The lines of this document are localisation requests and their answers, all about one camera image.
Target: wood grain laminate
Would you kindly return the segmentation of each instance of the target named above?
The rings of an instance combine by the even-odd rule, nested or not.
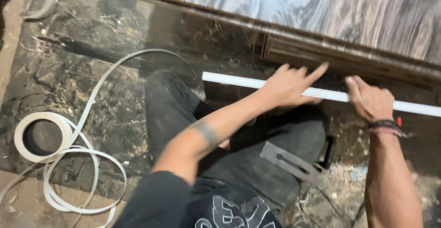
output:
[[[161,0],[441,65],[441,0]]]

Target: wooden panel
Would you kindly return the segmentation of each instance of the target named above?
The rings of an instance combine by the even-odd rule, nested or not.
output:
[[[441,64],[441,0],[162,0]]]
[[[265,41],[262,59],[268,61],[312,68],[326,61],[329,62],[331,70],[357,74],[373,80],[397,80],[421,87],[432,87],[441,82],[441,66],[422,61],[406,61],[399,58],[395,58],[395,61],[389,58],[390,60],[386,61],[384,57],[375,54],[370,58],[361,57],[278,36],[268,35]]]

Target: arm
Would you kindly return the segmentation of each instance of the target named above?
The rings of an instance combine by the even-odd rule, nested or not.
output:
[[[301,94],[327,68],[328,65],[324,64],[306,76],[305,67],[295,70],[289,69],[288,64],[283,65],[255,93],[212,112],[179,133],[165,146],[152,172],[170,171],[192,185],[199,160],[245,123],[278,106],[299,106],[317,101]]]
[[[346,83],[357,113],[374,123],[393,120],[393,95],[371,87],[360,77]],[[370,135],[370,161],[366,180],[366,212],[370,228],[422,228],[422,215],[411,174],[393,134]]]

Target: black t-shirt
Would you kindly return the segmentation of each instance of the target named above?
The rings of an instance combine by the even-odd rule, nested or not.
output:
[[[140,182],[114,228],[281,228],[263,199],[216,180],[157,171]]]

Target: tattoo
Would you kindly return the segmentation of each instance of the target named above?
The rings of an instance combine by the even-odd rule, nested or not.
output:
[[[220,143],[214,132],[210,129],[210,127],[208,127],[207,123],[205,123],[203,119],[199,119],[190,127],[196,129],[204,136],[208,142],[208,148],[215,148]]]

